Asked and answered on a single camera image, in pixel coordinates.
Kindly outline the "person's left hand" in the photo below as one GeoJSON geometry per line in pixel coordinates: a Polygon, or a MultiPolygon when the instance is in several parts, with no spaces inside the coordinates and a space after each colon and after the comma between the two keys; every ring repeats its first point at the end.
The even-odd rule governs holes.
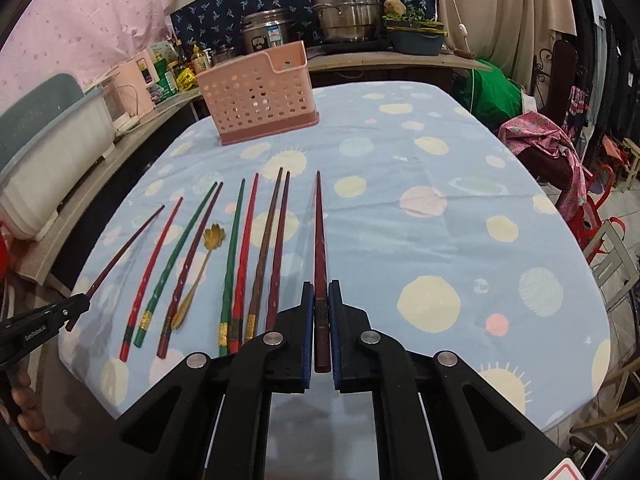
{"type": "Polygon", "coordinates": [[[32,381],[26,370],[15,372],[15,384],[11,390],[12,399],[21,409],[17,416],[17,423],[25,430],[29,437],[50,448],[51,435],[43,416],[40,396],[32,388],[32,381]]]}

